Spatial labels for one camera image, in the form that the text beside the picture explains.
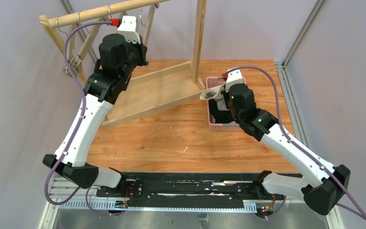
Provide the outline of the aluminium frame post right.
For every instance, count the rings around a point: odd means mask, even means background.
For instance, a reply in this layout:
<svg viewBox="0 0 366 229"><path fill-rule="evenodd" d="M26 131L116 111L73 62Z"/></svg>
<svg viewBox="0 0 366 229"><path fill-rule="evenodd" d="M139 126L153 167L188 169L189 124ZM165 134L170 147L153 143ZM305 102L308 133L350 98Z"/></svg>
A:
<svg viewBox="0 0 366 229"><path fill-rule="evenodd" d="M279 77L280 85L284 94L286 107L289 112L289 116L292 122L292 127L295 132L296 138L303 143L305 146L309 146L307 134L304 129L303 118L300 113L300 108L298 105L298 99L293 91L293 82L289 72L289 65L292 59L295 57L300 45L307 36L308 32L312 28L315 20L324 5L326 0L316 0L315 4L308 14L306 20L304 21L300 31L298 32L296 38L294 39L289 51L287 52L285 58L281 62L275 62L275 68Z"/></svg>

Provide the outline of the aluminium frame post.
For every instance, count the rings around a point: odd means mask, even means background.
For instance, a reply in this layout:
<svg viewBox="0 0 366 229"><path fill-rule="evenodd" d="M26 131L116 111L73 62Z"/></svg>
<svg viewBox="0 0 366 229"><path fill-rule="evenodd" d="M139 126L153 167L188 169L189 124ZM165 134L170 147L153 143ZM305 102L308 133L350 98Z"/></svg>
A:
<svg viewBox="0 0 366 229"><path fill-rule="evenodd" d="M66 14L72 14L75 13L74 7L71 4L70 0L59 0L60 4L62 5L64 11ZM82 29L77 32L81 42L85 42L87 40L89 30L88 29ZM89 56L91 61L95 63L98 59L94 49L92 47L89 47L87 50L86 57Z"/></svg>
<svg viewBox="0 0 366 229"><path fill-rule="evenodd" d="M298 32L296 38L294 39L289 51L287 52L285 58L281 62L275 62L275 68L279 77L280 85L284 94L286 107L289 112L289 116L292 122L292 127L295 132L296 138L303 143L305 146L309 146L307 134L304 129L303 118L300 113L300 108L298 105L298 99L293 91L293 82L289 72L289 65L292 59L295 57L300 45L307 36L308 32L312 28L315 20L324 5L326 0L316 0L315 4L308 14L306 20L304 21L300 31Z"/></svg>

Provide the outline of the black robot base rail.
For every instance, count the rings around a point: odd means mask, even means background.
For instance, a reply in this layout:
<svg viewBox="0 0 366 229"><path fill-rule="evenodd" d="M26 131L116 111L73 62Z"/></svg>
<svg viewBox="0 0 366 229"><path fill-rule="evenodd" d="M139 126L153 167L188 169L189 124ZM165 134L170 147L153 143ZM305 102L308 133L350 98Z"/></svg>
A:
<svg viewBox="0 0 366 229"><path fill-rule="evenodd" d="M282 195L268 194L253 185L258 173L127 172L123 191L106 187L90 190L88 199L127 201L129 209L243 208L243 201L271 204Z"/></svg>

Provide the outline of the grey underwear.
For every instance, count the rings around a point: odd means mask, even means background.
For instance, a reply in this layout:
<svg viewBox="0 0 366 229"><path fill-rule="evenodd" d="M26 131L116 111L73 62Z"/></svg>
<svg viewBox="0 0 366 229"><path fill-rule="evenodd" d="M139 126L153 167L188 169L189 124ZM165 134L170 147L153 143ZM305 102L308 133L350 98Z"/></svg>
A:
<svg viewBox="0 0 366 229"><path fill-rule="evenodd" d="M225 84L214 86L204 90L200 94L200 100L213 100L216 102L219 111L228 111L229 107L226 105L223 93L225 93Z"/></svg>

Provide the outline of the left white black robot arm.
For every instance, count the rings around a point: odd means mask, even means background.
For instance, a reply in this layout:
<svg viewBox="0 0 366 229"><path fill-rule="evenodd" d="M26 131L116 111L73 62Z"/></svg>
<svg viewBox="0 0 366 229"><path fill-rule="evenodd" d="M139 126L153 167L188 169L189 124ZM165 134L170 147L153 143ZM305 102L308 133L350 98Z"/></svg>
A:
<svg viewBox="0 0 366 229"><path fill-rule="evenodd" d="M77 114L55 153L43 158L50 173L57 173L83 189L107 187L116 195L126 189L125 174L89 164L87 154L105 116L120 93L126 91L135 67L148 64L146 52L142 40L130 41L117 33L103 38L99 45L100 58L83 89L80 105L83 114Z"/></svg>

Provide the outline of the pink plastic basket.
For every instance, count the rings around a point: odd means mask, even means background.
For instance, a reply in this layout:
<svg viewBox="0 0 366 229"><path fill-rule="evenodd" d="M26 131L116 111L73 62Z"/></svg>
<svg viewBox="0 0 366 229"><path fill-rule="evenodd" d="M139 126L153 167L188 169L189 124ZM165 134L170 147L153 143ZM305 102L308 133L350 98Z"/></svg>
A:
<svg viewBox="0 0 366 229"><path fill-rule="evenodd" d="M225 84L225 81L222 79L222 77L207 77L206 78L206 89L223 85ZM240 126L235 122L232 121L229 124L221 124L216 123L214 116L211 114L211 109L209 104L207 104L208 109L208 126L210 130L218 130L218 131L240 131Z"/></svg>

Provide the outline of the aluminium frame post left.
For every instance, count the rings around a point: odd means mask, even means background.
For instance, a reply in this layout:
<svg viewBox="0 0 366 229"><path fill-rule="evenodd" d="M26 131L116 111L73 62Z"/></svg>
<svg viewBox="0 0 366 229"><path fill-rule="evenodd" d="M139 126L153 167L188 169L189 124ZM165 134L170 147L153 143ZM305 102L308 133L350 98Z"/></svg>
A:
<svg viewBox="0 0 366 229"><path fill-rule="evenodd" d="M70 0L59 0L60 4L62 5L64 11L66 14L72 14L75 13L74 7L71 4ZM88 29L82 29L77 32L81 42L85 42L87 40L89 30ZM94 49L92 47L89 47L87 50L86 57L89 56L91 61L95 63L98 59Z"/></svg>

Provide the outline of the wooden clothes rack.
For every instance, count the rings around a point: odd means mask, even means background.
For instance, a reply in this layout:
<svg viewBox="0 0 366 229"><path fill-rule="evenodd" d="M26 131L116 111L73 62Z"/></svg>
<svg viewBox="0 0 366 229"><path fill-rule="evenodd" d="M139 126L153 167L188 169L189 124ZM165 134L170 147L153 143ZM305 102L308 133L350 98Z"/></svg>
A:
<svg viewBox="0 0 366 229"><path fill-rule="evenodd" d="M137 32L143 41L145 28L140 24L140 10L143 9L142 21L146 23L150 6L156 3L159 3L159 1L127 0L56 18L49 18L46 15L39 17L42 27L62 52L65 67L68 68L71 77L80 88L82 98L83 89L88 78L92 75L97 61L93 63L90 57L87 56L82 62L81 72L74 70L72 67L70 68L66 48L69 34L73 35L75 32L69 32L69 26L77 24L78 27L81 24L94 22L99 17L109 17L110 22L100 27L98 35L91 46L99 59L99 45L105 36L117 33L124 15L136 17ZM126 91L120 93L116 103L102 121L102 126L111 128L122 125L199 98L199 95L205 89L199 76L205 7L206 1L199 0L197 2L193 59L143 75L135 73L134 71L139 69L140 66L135 67ZM77 33L74 34L74 37L73 55L76 56L82 42Z"/></svg>

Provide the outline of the wooden hanger with grey underwear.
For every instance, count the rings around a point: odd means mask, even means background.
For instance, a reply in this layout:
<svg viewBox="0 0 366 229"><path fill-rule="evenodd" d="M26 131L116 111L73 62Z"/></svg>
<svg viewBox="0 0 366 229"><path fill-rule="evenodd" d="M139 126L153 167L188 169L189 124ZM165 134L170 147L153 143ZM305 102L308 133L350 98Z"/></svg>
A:
<svg viewBox="0 0 366 229"><path fill-rule="evenodd" d="M145 28L144 36L143 36L143 44L144 45L148 44L151 29L152 29L154 14L155 14L156 9L158 9L158 8L159 8L159 3L153 4L153 5L150 6L146 23L143 23L143 21L142 21L142 11L143 11L143 9L140 10L140 14L139 14L140 24Z"/></svg>

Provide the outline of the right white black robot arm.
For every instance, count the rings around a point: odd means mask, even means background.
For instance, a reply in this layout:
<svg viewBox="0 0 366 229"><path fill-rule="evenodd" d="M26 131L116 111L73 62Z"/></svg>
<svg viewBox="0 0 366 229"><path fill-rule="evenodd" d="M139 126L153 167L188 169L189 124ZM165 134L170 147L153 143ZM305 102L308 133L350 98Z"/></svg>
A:
<svg viewBox="0 0 366 229"><path fill-rule="evenodd" d="M316 155L279 125L270 112L257 108L254 93L244 83L228 90L229 106L234 121L257 141L281 154L302 175L290 177L272 171L263 171L253 183L262 196L279 194L302 199L311 210L328 215L344 196L341 187L347 187L351 172L343 164L332 163Z"/></svg>

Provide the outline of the empty wooden hanger left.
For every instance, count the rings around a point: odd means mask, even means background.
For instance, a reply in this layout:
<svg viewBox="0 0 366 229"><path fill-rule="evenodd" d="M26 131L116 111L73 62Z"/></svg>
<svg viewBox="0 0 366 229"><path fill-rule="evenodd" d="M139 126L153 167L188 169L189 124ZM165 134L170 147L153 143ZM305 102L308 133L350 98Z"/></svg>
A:
<svg viewBox="0 0 366 229"><path fill-rule="evenodd" d="M69 32L72 32L75 28L77 27L77 24L71 24L69 26ZM72 65L72 61L74 61L74 56L73 56L73 49L74 49L74 44L75 44L75 37L74 35L71 36L69 42L68 42L68 46L67 46L67 57L68 57L68 62L70 65ZM69 73L69 70L67 67L62 67L61 71L68 75L69 77L71 77L71 74Z"/></svg>

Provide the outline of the wooden clip hanger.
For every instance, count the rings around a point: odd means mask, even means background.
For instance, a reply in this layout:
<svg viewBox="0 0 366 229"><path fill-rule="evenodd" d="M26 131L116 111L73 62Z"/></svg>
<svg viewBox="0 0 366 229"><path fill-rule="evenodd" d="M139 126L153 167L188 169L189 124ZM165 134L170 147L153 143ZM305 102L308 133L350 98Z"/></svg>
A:
<svg viewBox="0 0 366 229"><path fill-rule="evenodd" d="M71 62L72 65L70 65L70 68L72 67L74 70L79 71L79 72L82 71L82 62L86 57L88 48L92 46L94 40L96 39L96 37L98 35L100 27L102 25L104 25L105 23L107 23L107 22L110 22L108 16L99 17L96 21L89 22L89 23L86 23L86 24L81 24L80 26L76 27L72 31L72 32L75 32L74 34L76 34L79 30L82 30L82 29L85 29L87 27L92 26L92 28L89 30L87 40L82 43L81 48L77 52L76 56L74 56L75 60Z"/></svg>

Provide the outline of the black underwear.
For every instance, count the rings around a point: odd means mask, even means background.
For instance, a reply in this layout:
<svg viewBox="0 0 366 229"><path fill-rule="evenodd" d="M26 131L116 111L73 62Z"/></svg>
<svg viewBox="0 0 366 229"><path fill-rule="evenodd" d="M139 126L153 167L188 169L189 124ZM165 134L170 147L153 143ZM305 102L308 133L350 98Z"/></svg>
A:
<svg viewBox="0 0 366 229"><path fill-rule="evenodd" d="M217 124L229 124L234 121L234 118L231 114L230 110L219 110L217 106L217 102L215 100L209 100L209 111L211 116L213 117L213 123Z"/></svg>

